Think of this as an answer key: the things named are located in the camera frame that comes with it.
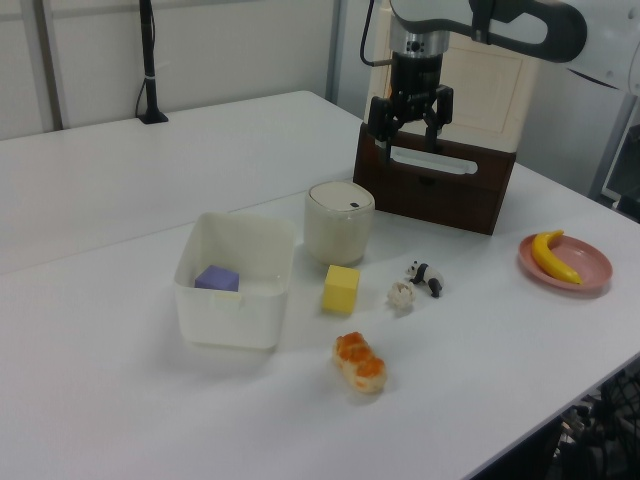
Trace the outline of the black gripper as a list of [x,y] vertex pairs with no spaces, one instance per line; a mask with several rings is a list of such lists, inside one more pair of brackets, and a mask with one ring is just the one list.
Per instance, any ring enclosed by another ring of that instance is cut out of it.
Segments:
[[437,137],[453,116],[454,91],[440,85],[442,60],[442,54],[418,58],[393,53],[391,100],[374,96],[368,116],[368,135],[383,164],[391,162],[391,146],[400,123],[424,120],[426,151],[436,152]]

